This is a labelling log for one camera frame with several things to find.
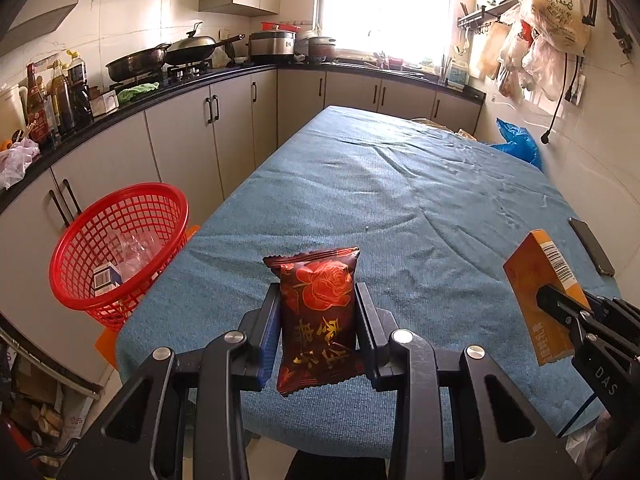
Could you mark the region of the pink white plastic bag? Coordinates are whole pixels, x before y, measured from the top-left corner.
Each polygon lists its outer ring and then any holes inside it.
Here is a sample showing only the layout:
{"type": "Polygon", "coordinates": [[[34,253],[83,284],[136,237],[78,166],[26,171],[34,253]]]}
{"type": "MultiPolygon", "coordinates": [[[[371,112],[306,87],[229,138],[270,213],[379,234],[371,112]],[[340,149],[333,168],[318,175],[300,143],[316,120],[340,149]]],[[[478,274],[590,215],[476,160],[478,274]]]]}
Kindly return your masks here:
{"type": "Polygon", "coordinates": [[[0,185],[8,190],[24,179],[26,170],[40,155],[39,145],[32,139],[23,139],[1,152],[0,185]]]}

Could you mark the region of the hanging plastic bags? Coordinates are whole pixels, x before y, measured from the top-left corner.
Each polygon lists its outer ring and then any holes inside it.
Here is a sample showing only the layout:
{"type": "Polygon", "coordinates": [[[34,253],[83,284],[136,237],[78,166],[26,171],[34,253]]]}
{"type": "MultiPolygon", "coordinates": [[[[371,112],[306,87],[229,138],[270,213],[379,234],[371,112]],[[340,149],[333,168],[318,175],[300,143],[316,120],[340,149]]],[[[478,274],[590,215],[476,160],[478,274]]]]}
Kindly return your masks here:
{"type": "Polygon", "coordinates": [[[540,92],[556,102],[568,81],[566,64],[584,55],[590,40],[587,0],[522,0],[497,55],[500,94],[522,102],[540,92]]]}

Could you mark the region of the red snack packet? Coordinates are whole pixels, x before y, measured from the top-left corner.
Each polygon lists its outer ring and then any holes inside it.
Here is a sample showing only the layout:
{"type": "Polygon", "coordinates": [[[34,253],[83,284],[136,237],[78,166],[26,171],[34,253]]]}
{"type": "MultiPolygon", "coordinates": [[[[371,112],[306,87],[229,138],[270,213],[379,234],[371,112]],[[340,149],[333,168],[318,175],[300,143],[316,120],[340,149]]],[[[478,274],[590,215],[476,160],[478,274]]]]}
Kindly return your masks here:
{"type": "Polygon", "coordinates": [[[363,373],[355,322],[359,255],[359,248],[346,247],[264,259],[280,280],[281,396],[363,373]]]}

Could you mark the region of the red plastic basket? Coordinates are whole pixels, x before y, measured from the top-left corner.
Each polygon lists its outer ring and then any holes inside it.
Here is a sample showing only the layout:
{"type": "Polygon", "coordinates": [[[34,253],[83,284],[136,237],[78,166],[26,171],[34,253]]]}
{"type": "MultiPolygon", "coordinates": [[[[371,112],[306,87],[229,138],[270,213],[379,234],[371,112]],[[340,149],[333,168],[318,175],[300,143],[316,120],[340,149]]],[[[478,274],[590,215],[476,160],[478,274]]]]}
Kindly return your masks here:
{"type": "Polygon", "coordinates": [[[186,244],[188,220],[186,196],[170,184],[138,183],[100,198],[55,247],[53,295],[118,332],[186,244]]]}

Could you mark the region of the black frying pan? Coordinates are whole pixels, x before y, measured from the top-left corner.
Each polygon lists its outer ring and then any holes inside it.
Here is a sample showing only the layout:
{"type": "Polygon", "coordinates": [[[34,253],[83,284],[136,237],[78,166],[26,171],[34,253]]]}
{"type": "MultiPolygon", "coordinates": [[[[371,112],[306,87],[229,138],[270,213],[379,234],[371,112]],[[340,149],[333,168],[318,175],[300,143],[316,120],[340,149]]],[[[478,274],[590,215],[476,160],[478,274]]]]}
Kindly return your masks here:
{"type": "Polygon", "coordinates": [[[134,52],[106,64],[108,76],[114,82],[123,82],[131,78],[160,70],[165,64],[166,51],[170,44],[158,44],[156,47],[134,52]]]}

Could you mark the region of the blue white carton box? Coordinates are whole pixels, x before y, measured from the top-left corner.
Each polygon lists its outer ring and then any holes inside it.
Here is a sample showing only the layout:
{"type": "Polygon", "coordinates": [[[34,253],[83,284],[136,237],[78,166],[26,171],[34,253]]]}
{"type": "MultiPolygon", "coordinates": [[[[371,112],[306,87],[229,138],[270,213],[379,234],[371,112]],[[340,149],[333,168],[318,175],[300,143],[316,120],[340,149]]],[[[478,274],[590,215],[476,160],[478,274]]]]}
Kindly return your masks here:
{"type": "Polygon", "coordinates": [[[107,294],[115,288],[119,288],[121,284],[122,276],[114,263],[103,263],[93,269],[92,289],[96,296],[107,294]]]}

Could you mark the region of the green cloth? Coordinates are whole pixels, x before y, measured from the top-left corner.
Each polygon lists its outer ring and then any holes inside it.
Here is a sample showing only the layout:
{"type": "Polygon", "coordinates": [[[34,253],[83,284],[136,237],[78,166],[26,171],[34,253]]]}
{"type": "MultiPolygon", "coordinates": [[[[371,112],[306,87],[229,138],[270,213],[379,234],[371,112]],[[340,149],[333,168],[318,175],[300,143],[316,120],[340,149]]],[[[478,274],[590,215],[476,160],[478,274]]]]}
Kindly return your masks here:
{"type": "Polygon", "coordinates": [[[145,84],[136,84],[133,87],[122,89],[117,93],[117,99],[120,105],[130,103],[140,99],[148,93],[156,91],[160,88],[159,82],[146,82],[145,84]]]}

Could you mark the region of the white electric kettle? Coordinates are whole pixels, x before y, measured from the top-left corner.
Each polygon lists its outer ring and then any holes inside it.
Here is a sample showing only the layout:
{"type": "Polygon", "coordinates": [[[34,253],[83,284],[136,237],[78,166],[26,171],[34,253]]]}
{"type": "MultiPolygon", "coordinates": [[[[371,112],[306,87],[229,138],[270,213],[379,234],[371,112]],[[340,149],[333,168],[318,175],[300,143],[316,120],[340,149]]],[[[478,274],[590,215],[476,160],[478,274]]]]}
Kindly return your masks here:
{"type": "Polygon", "coordinates": [[[4,84],[0,91],[0,138],[11,140],[18,130],[26,130],[25,103],[27,88],[4,84]]]}

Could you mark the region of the blue table cloth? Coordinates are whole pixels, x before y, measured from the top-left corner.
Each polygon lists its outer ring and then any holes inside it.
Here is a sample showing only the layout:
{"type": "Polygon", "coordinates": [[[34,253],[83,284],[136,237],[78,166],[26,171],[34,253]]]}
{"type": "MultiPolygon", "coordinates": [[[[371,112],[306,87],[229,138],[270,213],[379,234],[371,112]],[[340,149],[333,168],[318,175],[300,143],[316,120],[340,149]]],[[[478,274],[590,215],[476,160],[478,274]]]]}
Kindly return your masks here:
{"type": "Polygon", "coordinates": [[[573,209],[536,167],[405,119],[332,106],[295,133],[205,221],[120,331],[128,379],[160,347],[203,348],[258,308],[264,258],[356,246],[374,303],[437,348],[479,344],[549,426],[601,414],[569,360],[539,365],[503,270],[545,230],[588,292],[615,296],[568,223],[573,209]]]}

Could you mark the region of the white small box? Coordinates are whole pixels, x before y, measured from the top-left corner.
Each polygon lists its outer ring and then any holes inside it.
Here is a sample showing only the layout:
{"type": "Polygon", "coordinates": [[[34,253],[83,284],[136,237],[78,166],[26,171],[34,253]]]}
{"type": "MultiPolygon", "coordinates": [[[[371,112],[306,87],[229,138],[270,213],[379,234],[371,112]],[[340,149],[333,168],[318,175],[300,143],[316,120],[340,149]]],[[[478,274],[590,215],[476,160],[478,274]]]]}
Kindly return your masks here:
{"type": "Polygon", "coordinates": [[[94,118],[110,114],[119,108],[117,94],[114,90],[100,94],[90,101],[90,106],[94,118]]]}

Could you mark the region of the clear plastic cup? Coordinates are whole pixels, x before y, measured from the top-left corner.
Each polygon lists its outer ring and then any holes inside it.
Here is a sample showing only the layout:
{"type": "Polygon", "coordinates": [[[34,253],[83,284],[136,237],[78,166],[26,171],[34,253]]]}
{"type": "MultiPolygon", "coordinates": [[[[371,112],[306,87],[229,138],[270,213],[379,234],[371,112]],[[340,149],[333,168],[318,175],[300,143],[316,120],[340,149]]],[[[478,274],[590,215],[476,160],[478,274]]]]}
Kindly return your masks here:
{"type": "Polygon", "coordinates": [[[115,255],[123,283],[143,270],[163,248],[162,241],[153,229],[127,233],[108,230],[106,241],[115,255]]]}

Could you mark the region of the red label sauce bottle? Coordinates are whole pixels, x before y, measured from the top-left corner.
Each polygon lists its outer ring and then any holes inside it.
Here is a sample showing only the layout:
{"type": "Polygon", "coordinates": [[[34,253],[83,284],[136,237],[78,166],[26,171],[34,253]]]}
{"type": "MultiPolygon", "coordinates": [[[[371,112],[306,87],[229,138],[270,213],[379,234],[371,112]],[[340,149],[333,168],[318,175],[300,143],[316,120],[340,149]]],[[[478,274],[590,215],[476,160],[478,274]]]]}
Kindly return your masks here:
{"type": "Polygon", "coordinates": [[[27,65],[27,125],[30,138],[40,148],[50,150],[53,146],[51,129],[47,120],[44,99],[40,92],[36,78],[36,66],[34,63],[27,65]]]}

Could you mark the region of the blue plastic bag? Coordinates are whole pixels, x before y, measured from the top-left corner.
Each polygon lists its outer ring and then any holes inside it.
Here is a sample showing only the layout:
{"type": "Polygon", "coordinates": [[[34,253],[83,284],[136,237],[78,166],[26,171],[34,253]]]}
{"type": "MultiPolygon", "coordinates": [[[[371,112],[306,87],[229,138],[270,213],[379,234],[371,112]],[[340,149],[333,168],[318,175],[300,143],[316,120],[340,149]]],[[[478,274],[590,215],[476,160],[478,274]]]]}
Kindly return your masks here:
{"type": "Polygon", "coordinates": [[[503,142],[492,144],[492,147],[542,170],[537,143],[528,130],[500,118],[496,119],[496,123],[503,142]]]}

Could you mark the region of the dark soy sauce bottle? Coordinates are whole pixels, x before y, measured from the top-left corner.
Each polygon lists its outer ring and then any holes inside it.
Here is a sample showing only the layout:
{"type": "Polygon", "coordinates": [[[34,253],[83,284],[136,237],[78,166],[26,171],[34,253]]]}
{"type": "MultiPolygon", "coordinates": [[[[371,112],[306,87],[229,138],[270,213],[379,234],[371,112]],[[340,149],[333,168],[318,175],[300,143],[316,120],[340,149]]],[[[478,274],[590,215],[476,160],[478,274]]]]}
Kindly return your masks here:
{"type": "Polygon", "coordinates": [[[66,134],[75,128],[73,105],[70,102],[70,88],[63,74],[62,63],[55,60],[52,63],[51,96],[53,107],[58,118],[58,130],[66,134]]]}

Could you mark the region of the orange barcode box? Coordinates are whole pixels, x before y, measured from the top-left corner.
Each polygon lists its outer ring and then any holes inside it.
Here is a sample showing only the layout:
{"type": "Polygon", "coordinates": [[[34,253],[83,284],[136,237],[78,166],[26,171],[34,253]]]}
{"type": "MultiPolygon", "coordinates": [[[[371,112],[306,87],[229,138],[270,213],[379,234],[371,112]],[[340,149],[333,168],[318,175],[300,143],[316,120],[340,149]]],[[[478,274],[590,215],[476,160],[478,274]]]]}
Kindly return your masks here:
{"type": "Polygon", "coordinates": [[[540,366],[574,353],[570,326],[592,311],[558,246],[543,229],[529,232],[503,270],[521,309],[540,366]]]}

